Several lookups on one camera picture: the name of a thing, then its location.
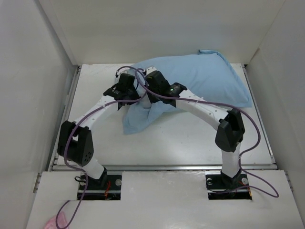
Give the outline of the light blue pillowcase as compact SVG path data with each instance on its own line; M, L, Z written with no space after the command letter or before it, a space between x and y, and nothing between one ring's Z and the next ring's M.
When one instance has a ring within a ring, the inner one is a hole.
M208 102L252 107L247 87L218 51L200 50L198 54L148 59L133 64L127 72L136 75L135 69L145 70L151 66L159 70L169 84L180 83ZM143 99L129 107L122 121L123 132L126 135L139 133L163 113L176 110L169 104L149 104L148 99Z

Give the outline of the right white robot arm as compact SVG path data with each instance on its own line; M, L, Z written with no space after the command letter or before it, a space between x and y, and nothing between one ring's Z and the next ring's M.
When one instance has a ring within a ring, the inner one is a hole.
M180 83L169 84L162 73L154 67L146 69L150 103L158 101L187 111L209 124L215 131L215 144L222 152L221 183L231 188L238 182L240 173L240 144L245 133L240 111L207 104Z

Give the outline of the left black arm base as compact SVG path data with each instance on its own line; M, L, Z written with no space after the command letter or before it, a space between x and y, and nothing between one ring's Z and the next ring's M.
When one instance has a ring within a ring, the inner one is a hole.
M93 179L92 177L88 177L88 185L86 190L86 177L84 174L76 176L74 180L79 183L77 192L78 200L81 200L83 192L83 200L121 199L122 175L120 174L108 175L108 173L106 173L106 175L100 179Z

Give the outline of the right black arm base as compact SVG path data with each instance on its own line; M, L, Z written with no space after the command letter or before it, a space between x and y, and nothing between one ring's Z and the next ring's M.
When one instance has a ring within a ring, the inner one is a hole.
M209 200L252 200L248 177L243 172L233 178L222 172L206 173L205 178Z

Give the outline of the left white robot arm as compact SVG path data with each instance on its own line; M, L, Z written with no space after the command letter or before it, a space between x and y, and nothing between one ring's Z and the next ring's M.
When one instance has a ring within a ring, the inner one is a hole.
M88 112L72 122L64 121L61 124L58 155L80 166L96 189L106 186L107 172L94 157L93 127L119 111L122 106L132 105L140 99L134 81L134 76L122 73Z

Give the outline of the pink cloth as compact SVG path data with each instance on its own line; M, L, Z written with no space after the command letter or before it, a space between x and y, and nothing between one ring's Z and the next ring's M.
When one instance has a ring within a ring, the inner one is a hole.
M57 226L56 226L56 222L58 223L58 226L60 228L69 228L67 226L67 220L66 220L66 217L65 217L65 214L64 212L61 212L58 217L57 216L54 216L52 217L51 219L49 219L45 226L44 226L44 229L56 229Z

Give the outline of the aluminium left rail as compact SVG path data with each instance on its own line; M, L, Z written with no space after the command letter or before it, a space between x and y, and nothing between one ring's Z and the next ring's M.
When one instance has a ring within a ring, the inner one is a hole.
M59 127L55 133L55 142L51 147L50 158L48 159L48 163L47 163L47 167L46 167L46 171L48 171L48 172L53 170L53 166L58 157L57 156L57 147L58 147L58 141L59 141L59 136L60 136L61 124L69 118L69 115L71 112L71 106L72 106L72 103L74 100L74 95L75 95L76 87L77 87L79 76L80 76L80 72L81 72L81 65L78 65L76 68L76 71L74 73L72 82L71 82L69 93L66 94L64 97L64 107L63 107L64 110L59 119Z

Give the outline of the aluminium rail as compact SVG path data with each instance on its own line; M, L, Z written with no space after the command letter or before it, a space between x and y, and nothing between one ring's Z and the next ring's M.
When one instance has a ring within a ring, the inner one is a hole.
M59 136L60 136L61 124L69 118L69 115L71 112L71 106L72 106L72 103L74 100L74 95L75 95L76 87L77 87L79 76L80 76L80 72L81 72L81 65L78 65L76 68L76 71L74 73L72 82L71 82L69 93L66 94L64 97L64 107L63 107L64 110L59 119L59 127L55 133L55 142L51 147L50 158L48 159L48 163L47 163L47 167L46 167L46 171L48 171L48 172L53 170L53 166L58 157L57 156L57 147L58 147L58 141L59 141Z
M220 170L222 166L117 166L106 165L109 171L180 171L180 170ZM277 170L276 164L243 165L245 170Z

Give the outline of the aluminium front rail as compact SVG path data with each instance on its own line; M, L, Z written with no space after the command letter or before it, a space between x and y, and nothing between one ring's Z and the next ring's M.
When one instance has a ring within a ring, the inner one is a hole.
M180 170L220 170L222 166L117 166L106 165L109 171L180 171ZM243 165L245 170L277 170L276 164Z

